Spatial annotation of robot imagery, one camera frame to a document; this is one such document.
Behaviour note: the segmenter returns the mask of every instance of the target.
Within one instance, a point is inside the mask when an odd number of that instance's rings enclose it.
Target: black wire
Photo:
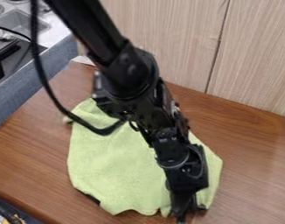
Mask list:
[[[41,59],[39,57],[39,50],[38,50],[38,2],[37,0],[31,0],[31,52],[33,61],[35,64],[35,67],[37,68],[38,77],[40,78],[43,87],[45,88],[45,91],[48,93],[49,97],[52,99],[54,105],[58,108],[58,110],[69,117],[74,122],[86,127],[87,129],[93,131],[93,133],[96,133],[101,136],[107,136],[110,135],[114,130],[116,130],[118,127],[123,125],[125,121],[119,120],[112,124],[109,127],[106,127],[105,129],[97,129],[93,125],[91,125],[89,122],[86,122],[85,120],[81,119],[74,113],[70,112],[66,108],[63,107],[63,105],[60,104],[59,100],[54,95],[52,89],[49,86],[48,79],[46,78],[45,70],[42,66]]]
[[[23,37],[23,38],[25,38],[25,39],[31,41],[31,39],[30,39],[29,37],[27,37],[26,35],[24,35],[24,34],[21,33],[21,32],[13,31],[13,30],[8,29],[8,28],[3,27],[3,26],[0,26],[0,30],[4,30],[4,31],[7,31],[7,32],[11,32],[11,33],[17,34],[17,35],[19,35],[19,36],[21,36],[21,37]]]

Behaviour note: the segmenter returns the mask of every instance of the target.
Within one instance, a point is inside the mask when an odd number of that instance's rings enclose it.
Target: wall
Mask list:
[[[230,2],[208,93],[285,116],[285,0]]]
[[[204,92],[228,0],[101,0],[121,32],[155,54],[165,80]]]
[[[285,116],[285,0],[101,0],[167,81]]]

